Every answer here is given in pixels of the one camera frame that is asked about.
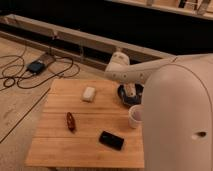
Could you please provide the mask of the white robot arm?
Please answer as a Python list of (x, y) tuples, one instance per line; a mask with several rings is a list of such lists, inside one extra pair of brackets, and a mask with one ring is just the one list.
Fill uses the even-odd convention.
[(213, 171), (213, 53), (132, 65), (115, 52), (105, 75), (144, 86), (144, 171)]

